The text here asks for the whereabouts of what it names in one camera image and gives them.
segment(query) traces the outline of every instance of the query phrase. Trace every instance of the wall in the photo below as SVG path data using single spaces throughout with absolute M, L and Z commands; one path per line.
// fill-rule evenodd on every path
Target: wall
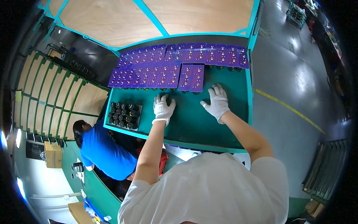
M 14 149 L 15 165 L 19 178 L 24 185 L 26 199 L 33 205 L 41 223 L 48 223 L 47 219 L 53 219 L 61 223 L 74 224 L 76 221 L 69 212 L 68 208 L 51 209 L 53 206 L 66 205 L 78 202 L 76 197 L 70 200 L 59 199 L 31 199 L 30 196 L 36 195 L 60 195 L 73 193 L 62 169 L 47 168 L 45 161 L 26 158 L 25 153 L 25 132 L 22 132 L 20 148 Z

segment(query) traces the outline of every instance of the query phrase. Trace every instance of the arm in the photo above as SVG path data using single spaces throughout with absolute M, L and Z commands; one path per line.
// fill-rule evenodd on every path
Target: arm
M 86 169 L 88 171 L 92 171 L 95 168 L 95 165 L 93 164 L 92 166 L 86 166 Z
M 251 163 L 260 157 L 274 157 L 267 139 L 245 121 L 232 113 L 228 107 L 226 92 L 217 84 L 208 89 L 211 105 L 201 101 L 201 105 L 213 115 L 218 123 L 226 124 L 244 149 L 249 153 Z
M 221 120 L 249 153 L 251 163 L 260 157 L 274 158 L 274 151 L 268 140 L 241 118 L 231 111 L 227 111 L 222 115 Z
M 152 128 L 147 141 L 139 154 L 134 180 L 144 180 L 150 185 L 158 182 L 159 163 L 162 153 L 164 129 L 168 125 L 170 117 L 175 108 L 175 100 L 171 101 L 170 106 L 166 104 L 167 95 L 160 98 L 158 95 L 154 98 L 154 114 Z

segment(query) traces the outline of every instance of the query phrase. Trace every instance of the gray floor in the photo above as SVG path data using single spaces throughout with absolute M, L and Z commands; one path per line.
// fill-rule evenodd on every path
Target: gray floor
M 290 197 L 309 197 L 301 190 L 317 143 L 346 137 L 349 122 L 327 82 L 326 68 L 307 25 L 286 20 L 288 2 L 265 0 L 260 36 L 253 51 L 254 88 L 295 108 L 310 123 L 281 104 L 254 93 L 253 127 L 268 138 L 287 169 Z

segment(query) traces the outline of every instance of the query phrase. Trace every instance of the white glove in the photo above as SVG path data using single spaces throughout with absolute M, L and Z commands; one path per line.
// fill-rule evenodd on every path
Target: white glove
M 208 89 L 210 95 L 210 105 L 201 101 L 200 104 L 204 107 L 209 114 L 213 115 L 219 124 L 225 124 L 220 120 L 221 116 L 229 111 L 229 105 L 225 90 L 220 84 L 216 84 L 213 88 Z
M 154 122 L 157 120 L 166 120 L 165 126 L 168 125 L 170 117 L 173 115 L 176 102 L 174 99 L 172 99 L 170 106 L 168 106 L 166 104 L 167 96 L 168 94 L 160 98 L 160 96 L 158 95 L 154 98 L 153 109 L 154 109 L 155 119 L 152 121 L 152 124 L 154 124 Z

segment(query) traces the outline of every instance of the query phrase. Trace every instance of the cardboard box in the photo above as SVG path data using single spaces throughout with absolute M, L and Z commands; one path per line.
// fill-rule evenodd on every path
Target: cardboard box
M 57 143 L 45 142 L 46 167 L 62 168 L 62 149 Z
M 68 204 L 68 210 L 78 224 L 93 223 L 90 214 L 88 214 L 84 209 L 83 201 Z

